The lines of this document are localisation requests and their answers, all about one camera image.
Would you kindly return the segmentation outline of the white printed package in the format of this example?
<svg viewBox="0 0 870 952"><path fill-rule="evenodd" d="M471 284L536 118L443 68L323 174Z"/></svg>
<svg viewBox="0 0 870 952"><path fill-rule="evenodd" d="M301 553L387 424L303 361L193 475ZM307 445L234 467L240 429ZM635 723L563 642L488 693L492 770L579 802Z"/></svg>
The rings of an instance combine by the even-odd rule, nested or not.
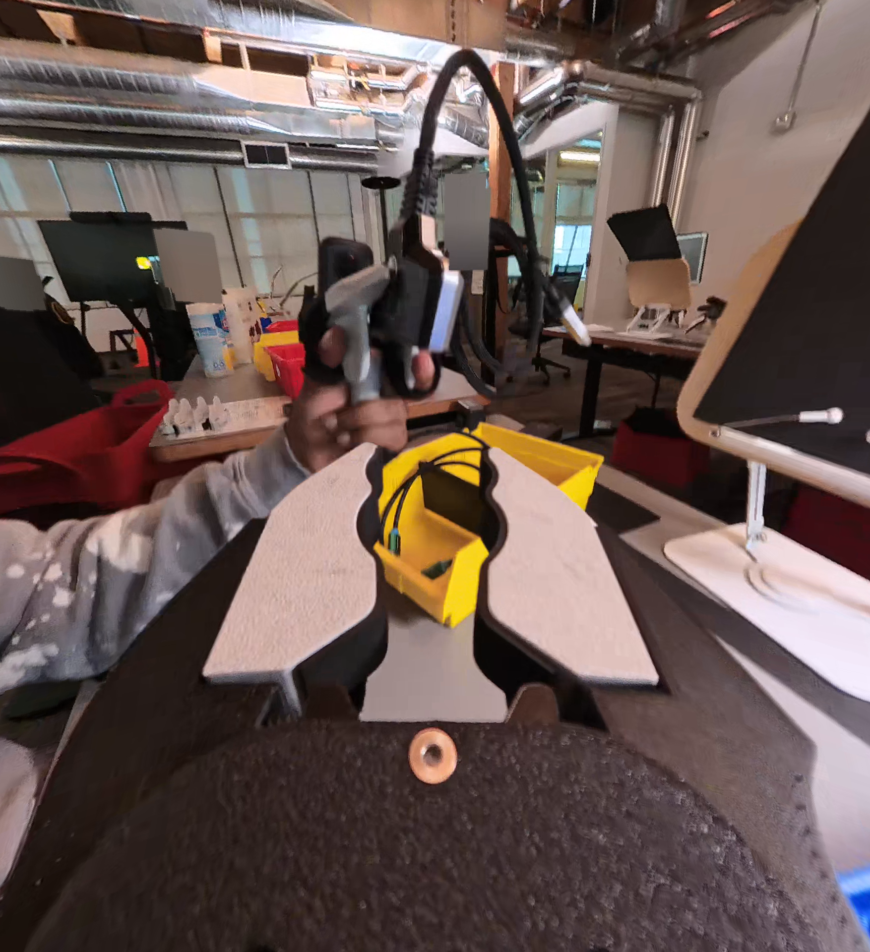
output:
<svg viewBox="0 0 870 952"><path fill-rule="evenodd" d="M245 288L224 289L223 302L233 366L254 363L255 345L262 334L261 312L255 293Z"/></svg>

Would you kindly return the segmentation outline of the spare hand-held gripper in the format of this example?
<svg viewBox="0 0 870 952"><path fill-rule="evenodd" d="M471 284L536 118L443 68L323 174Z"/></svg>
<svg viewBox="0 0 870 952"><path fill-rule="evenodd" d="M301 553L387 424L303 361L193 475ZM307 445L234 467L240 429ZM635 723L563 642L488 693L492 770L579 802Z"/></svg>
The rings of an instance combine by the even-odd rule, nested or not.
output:
<svg viewBox="0 0 870 952"><path fill-rule="evenodd" d="M706 325L715 327L716 323L722 317L726 306L726 299L715 295L708 296L702 304L697 306L696 318L685 327L684 333L691 334L693 331Z"/></svg>

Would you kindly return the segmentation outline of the small yellow bin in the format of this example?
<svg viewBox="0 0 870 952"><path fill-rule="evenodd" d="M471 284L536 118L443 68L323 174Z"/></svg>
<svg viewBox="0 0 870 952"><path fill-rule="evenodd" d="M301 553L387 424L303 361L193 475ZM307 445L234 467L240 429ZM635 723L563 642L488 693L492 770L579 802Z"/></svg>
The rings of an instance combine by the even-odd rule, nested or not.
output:
<svg viewBox="0 0 870 952"><path fill-rule="evenodd" d="M266 330L254 344L253 359L256 369L270 383L277 380L278 360L303 366L306 353L300 343L298 329Z"/></svg>

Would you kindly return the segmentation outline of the black floor lamp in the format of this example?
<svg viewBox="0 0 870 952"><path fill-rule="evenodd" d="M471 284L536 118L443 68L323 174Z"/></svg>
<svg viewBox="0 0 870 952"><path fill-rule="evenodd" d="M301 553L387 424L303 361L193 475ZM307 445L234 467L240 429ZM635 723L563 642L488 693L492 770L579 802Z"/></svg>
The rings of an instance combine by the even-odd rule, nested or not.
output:
<svg viewBox="0 0 870 952"><path fill-rule="evenodd" d="M389 216L388 216L388 194L399 187L402 182L398 177L385 174L374 174L364 176L360 180L363 188L376 194L379 200L379 211L381 221L381 252L385 257L387 253L387 243L389 238Z"/></svg>

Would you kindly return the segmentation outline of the small black tilted board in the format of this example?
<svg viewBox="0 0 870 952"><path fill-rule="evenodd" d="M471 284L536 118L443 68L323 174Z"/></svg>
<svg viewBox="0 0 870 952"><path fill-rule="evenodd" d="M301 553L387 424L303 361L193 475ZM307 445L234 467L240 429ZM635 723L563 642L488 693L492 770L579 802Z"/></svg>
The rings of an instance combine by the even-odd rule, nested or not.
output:
<svg viewBox="0 0 870 952"><path fill-rule="evenodd" d="M690 269L667 205L616 212L608 229L626 255L625 284L634 315L625 332L661 338L692 304Z"/></svg>

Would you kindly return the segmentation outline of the person's left forearm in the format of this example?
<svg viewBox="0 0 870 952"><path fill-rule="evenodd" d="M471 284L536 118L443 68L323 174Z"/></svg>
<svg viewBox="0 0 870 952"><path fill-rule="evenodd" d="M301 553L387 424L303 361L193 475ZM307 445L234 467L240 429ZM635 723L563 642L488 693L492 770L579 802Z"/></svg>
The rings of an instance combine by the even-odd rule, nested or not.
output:
<svg viewBox="0 0 870 952"><path fill-rule="evenodd" d="M243 528L310 472L278 433L143 506L48 530L0 520L0 695L106 672Z"/></svg>

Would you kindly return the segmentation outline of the red plastic bin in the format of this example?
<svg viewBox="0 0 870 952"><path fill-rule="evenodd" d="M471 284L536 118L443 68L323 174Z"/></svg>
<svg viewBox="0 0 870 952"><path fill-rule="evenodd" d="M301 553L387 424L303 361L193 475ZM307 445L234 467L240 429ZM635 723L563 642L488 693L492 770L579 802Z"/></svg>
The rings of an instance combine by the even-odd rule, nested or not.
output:
<svg viewBox="0 0 870 952"><path fill-rule="evenodd" d="M295 401L305 382L306 351L301 343L268 345L264 348L273 371L274 381L284 395Z"/></svg>

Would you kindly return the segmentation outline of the black monitor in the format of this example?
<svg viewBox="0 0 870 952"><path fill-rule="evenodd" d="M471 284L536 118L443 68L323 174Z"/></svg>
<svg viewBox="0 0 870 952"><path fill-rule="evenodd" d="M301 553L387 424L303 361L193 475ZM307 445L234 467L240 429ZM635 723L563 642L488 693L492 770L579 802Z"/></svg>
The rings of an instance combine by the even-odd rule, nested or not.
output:
<svg viewBox="0 0 870 952"><path fill-rule="evenodd" d="M67 220L38 220L67 298L74 303L142 305L156 294L156 231L186 231L184 221L146 212L73 211Z"/></svg>

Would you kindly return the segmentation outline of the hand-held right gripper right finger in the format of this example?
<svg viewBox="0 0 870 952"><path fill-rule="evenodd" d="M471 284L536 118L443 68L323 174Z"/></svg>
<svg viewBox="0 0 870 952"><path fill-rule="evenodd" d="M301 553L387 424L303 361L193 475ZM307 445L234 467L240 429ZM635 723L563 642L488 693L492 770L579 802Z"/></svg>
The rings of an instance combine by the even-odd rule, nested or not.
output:
<svg viewBox="0 0 870 952"><path fill-rule="evenodd" d="M476 620L581 684L658 685L595 522L504 450L490 449L487 464L486 503L499 530L482 565Z"/></svg>

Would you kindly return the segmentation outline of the silver air duct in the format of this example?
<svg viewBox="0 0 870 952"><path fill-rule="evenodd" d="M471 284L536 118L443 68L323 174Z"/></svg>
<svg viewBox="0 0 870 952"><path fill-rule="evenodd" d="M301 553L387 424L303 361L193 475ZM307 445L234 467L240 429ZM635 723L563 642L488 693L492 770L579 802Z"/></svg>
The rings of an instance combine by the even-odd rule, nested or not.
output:
<svg viewBox="0 0 870 952"><path fill-rule="evenodd" d="M420 118L411 93L320 97L298 76L0 38L0 125L395 147Z"/></svg>

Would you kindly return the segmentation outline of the white board stand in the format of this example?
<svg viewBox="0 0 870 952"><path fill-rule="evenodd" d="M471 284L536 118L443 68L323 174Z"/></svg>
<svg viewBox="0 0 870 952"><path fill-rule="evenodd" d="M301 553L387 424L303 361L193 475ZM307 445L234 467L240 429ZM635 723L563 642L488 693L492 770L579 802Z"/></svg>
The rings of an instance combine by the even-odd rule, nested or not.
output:
<svg viewBox="0 0 870 952"><path fill-rule="evenodd" d="M667 559L828 684L870 703L870 581L764 521L769 470L870 505L870 475L751 434L757 425L837 427L839 408L703 422L680 401L684 431L747 461L746 517L668 541Z"/></svg>

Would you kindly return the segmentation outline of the grey computer monitor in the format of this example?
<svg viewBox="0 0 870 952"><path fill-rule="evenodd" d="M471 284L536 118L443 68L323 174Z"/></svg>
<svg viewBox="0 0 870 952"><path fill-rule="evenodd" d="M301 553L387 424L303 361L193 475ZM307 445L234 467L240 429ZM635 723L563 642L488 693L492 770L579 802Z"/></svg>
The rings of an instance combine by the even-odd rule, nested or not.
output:
<svg viewBox="0 0 870 952"><path fill-rule="evenodd" d="M691 285L698 286L703 279L703 268L709 241L709 233L680 232L677 233L676 237L681 251L681 256L684 260L686 260L688 265Z"/></svg>

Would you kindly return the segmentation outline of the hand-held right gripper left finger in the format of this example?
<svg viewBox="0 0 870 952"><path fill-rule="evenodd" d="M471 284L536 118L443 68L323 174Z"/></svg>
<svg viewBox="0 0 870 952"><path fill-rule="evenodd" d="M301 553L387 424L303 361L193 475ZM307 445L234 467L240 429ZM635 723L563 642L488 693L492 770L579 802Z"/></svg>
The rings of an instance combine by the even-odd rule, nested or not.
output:
<svg viewBox="0 0 870 952"><path fill-rule="evenodd" d="M383 455L362 444L269 515L203 666L214 684L357 686L380 665Z"/></svg>

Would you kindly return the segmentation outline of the yellow plastic bin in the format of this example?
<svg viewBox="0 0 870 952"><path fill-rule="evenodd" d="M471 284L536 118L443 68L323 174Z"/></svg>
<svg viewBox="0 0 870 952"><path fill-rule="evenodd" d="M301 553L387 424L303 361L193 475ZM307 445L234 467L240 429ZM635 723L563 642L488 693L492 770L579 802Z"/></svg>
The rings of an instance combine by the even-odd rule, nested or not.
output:
<svg viewBox="0 0 870 952"><path fill-rule="evenodd" d="M405 449L383 467L381 533L375 549L384 578L447 627L460 624L476 608L481 566L489 554L486 537L492 530L486 508L480 536L427 512L422 505L419 467L424 461L445 459L474 462L481 469L484 497L483 462L489 448L500 449L526 465L582 508L589 501L604 462L597 453L481 422L474 431L446 431Z"/></svg>

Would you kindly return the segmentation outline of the black bin divider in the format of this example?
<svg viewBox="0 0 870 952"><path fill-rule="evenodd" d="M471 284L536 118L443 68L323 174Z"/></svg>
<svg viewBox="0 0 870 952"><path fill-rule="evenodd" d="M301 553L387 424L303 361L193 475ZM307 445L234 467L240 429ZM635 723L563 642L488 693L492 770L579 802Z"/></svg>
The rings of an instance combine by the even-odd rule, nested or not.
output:
<svg viewBox="0 0 870 952"><path fill-rule="evenodd" d="M422 505L427 512L462 530L482 535L485 505L480 466L456 459L424 461L419 474Z"/></svg>

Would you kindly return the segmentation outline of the wood edged grey table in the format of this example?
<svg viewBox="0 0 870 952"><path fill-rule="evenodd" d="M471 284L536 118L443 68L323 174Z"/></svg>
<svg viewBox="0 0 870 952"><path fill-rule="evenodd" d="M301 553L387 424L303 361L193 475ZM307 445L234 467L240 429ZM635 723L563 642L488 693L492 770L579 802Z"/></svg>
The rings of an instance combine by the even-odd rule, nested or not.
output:
<svg viewBox="0 0 870 952"><path fill-rule="evenodd" d="M249 364L237 367L230 375L208 378L203 373L201 359L195 358L177 385L175 395L180 400L190 400L192 405L201 397L211 403L215 396L220 397L222 403L250 401L262 407L264 419L262 424L249 430L193 439L167 438L156 431L148 448L151 458L161 464L197 462L249 449L265 441L286 420L284 409L288 399L281 388L267 381ZM469 407L484 409L488 404L489 398L471 387L463 374L446 369L429 397L407 405L408 426L419 429L450 422Z"/></svg>

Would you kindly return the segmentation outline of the wooden post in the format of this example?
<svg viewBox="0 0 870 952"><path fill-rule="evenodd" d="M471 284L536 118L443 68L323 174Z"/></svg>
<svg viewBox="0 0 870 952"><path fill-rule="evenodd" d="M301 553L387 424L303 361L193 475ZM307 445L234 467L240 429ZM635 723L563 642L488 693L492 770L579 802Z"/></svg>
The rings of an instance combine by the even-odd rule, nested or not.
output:
<svg viewBox="0 0 870 952"><path fill-rule="evenodd" d="M511 63L499 61L492 66L491 72L496 87L499 89L504 109L511 113L514 99L515 66ZM508 157L500 125L489 108L489 190L490 215L505 222L510 220L511 204L511 161ZM495 303L490 311L489 344L492 345L493 356L501 363L504 358L508 340L508 265L507 257L501 256L493 266L493 277L496 284Z"/></svg>

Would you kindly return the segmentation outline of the person's left hand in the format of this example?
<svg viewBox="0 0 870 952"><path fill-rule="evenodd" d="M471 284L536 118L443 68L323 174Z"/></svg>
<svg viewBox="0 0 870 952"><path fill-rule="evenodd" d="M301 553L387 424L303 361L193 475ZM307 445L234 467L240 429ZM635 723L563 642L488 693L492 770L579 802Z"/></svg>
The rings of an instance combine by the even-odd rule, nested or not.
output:
<svg viewBox="0 0 870 952"><path fill-rule="evenodd" d="M285 424L286 443L299 465L311 473L363 443L397 453L407 443L408 407L400 396L356 404L345 381L305 371Z"/></svg>

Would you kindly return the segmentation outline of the wood top office desk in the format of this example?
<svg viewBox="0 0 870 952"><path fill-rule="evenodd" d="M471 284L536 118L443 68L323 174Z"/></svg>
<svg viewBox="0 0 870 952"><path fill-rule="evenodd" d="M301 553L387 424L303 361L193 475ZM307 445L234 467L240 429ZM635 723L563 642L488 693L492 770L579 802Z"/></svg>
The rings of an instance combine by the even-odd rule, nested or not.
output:
<svg viewBox="0 0 870 952"><path fill-rule="evenodd" d="M616 425L597 415L605 366L637 371L647 376L653 384L650 408L654 410L663 381L668 378L684 382L703 349L701 343L680 338L626 335L610 329L588 331L588 344L577 343L561 327L547 327L542 335L560 341L562 355L585 363L580 429L564 433L562 440L565 443L615 435Z"/></svg>

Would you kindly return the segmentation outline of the white wipes canister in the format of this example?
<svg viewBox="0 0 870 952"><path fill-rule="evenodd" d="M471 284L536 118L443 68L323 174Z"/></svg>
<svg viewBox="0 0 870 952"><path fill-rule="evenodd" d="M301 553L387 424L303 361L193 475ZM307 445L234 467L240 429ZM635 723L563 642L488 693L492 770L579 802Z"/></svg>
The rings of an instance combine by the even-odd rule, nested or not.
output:
<svg viewBox="0 0 870 952"><path fill-rule="evenodd" d="M230 375L234 370L234 357L224 305L188 303L185 307L204 376L220 378Z"/></svg>

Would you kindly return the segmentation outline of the red storage crate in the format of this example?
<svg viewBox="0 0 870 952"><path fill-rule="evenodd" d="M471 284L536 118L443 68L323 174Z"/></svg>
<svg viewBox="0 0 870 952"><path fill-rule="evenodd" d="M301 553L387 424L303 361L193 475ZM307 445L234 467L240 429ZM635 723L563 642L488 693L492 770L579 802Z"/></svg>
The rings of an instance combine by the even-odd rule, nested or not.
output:
<svg viewBox="0 0 870 952"><path fill-rule="evenodd" d="M674 411L637 407L618 424L609 463L643 481L685 490L709 472L711 458Z"/></svg>
<svg viewBox="0 0 870 952"><path fill-rule="evenodd" d="M870 509L800 485L780 530L788 539L870 580Z"/></svg>

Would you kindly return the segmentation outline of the row of small white bottles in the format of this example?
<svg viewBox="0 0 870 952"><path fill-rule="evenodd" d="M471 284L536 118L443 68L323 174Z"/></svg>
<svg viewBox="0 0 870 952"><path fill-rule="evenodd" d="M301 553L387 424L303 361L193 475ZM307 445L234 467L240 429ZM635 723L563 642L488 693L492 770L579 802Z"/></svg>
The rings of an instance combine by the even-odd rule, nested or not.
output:
<svg viewBox="0 0 870 952"><path fill-rule="evenodd" d="M233 422L229 405L214 397L209 404L199 397L195 404L189 399L172 398L161 417L155 437L172 442L187 441L221 433Z"/></svg>

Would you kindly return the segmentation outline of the large black wood-rimmed board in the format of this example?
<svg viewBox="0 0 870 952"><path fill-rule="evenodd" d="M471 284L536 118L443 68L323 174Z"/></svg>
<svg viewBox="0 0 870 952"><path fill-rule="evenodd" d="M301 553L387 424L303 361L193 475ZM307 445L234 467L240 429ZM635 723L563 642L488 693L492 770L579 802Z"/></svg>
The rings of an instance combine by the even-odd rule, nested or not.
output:
<svg viewBox="0 0 870 952"><path fill-rule="evenodd" d="M870 108L752 258L680 393L694 439L870 508Z"/></svg>

